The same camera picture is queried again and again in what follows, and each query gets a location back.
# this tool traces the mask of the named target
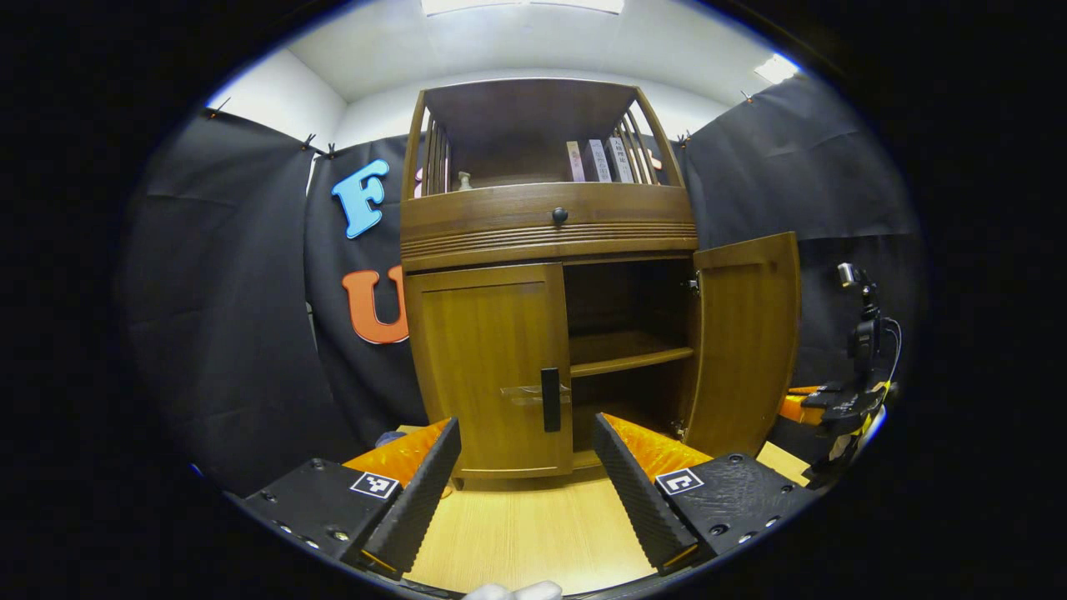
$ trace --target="white wall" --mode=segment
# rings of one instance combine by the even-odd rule
[[[663,83],[606,73],[537,68],[496,69],[419,81],[366,96],[348,106],[332,141],[338,148],[343,148],[391,136],[407,135],[411,128],[412,110],[415,108],[419,90],[509,77],[573,77],[639,85],[649,98],[656,116],[659,117],[664,131],[672,140],[685,133],[686,129],[690,132],[700,129],[732,108]],[[637,119],[638,127],[648,132],[648,124],[640,116]]]
[[[269,54],[235,77],[207,104],[325,149],[348,107],[325,81],[289,50]]]

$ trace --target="wooden cabinet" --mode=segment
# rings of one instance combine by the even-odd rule
[[[553,119],[538,97],[576,104],[584,116]],[[529,110],[507,110],[520,105]],[[634,110],[656,140],[660,172],[637,184],[558,176],[567,139],[624,136],[637,129]],[[644,141],[628,147],[634,169],[651,173],[637,158]],[[481,172],[469,168],[476,189],[456,190],[449,181],[468,165]],[[796,353],[796,239],[695,252],[676,161],[639,90],[526,79],[424,91],[405,181],[420,167],[420,198],[409,184],[401,203],[404,300],[427,412],[460,420],[455,475],[599,464],[592,426],[602,411],[712,456],[759,453]],[[567,219],[554,219],[555,208]]]

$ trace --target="door handle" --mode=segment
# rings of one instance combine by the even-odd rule
[[[559,431],[559,369],[541,369],[541,410],[545,432]]]

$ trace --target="cabinet door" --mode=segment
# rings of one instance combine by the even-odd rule
[[[700,348],[684,441],[713,457],[757,456],[793,376],[800,319],[796,234],[697,252],[692,260]]]
[[[404,298],[430,421],[459,419],[455,474],[570,473],[569,393],[557,405],[540,391],[546,368],[571,386],[560,264],[416,274],[404,280]]]

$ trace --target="ceiling light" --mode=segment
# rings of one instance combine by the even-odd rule
[[[618,15],[622,12],[624,0],[423,0],[423,12],[426,16],[460,11],[463,9],[475,9],[478,6],[493,6],[496,4],[557,4],[560,6],[573,6],[576,9],[591,9],[604,13]]]
[[[781,83],[796,75],[797,70],[797,65],[791,63],[781,54],[775,54],[767,62],[755,67],[755,74],[771,83]]]
[[[496,0],[495,2],[493,0],[423,0],[423,12],[426,13],[426,16],[430,16],[462,9],[517,3],[519,0]]]

